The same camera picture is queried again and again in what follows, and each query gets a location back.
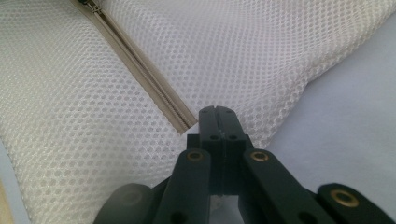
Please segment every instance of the zipper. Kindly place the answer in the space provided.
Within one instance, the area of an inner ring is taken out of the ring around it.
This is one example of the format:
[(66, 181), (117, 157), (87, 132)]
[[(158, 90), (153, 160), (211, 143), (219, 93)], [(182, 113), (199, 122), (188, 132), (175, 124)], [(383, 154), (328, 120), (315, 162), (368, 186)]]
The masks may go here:
[(99, 29), (134, 78), (145, 89), (175, 129), (179, 133), (184, 133), (192, 127), (197, 120), (190, 110), (144, 53), (101, 9), (100, 5), (93, 0), (71, 1)]

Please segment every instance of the mesh laundry bag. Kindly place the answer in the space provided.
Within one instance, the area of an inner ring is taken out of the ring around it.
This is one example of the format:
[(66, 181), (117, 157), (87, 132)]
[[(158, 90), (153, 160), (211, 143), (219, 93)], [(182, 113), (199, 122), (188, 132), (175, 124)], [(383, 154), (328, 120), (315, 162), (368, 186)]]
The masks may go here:
[(102, 0), (191, 112), (225, 105), (269, 144), (308, 81), (364, 42), (394, 0)]
[[(395, 5), (102, 1), (195, 116), (234, 109), (256, 147)], [(1, 1), (0, 31), (0, 137), (34, 223), (90, 223), (115, 187), (169, 175), (179, 135), (70, 3)]]

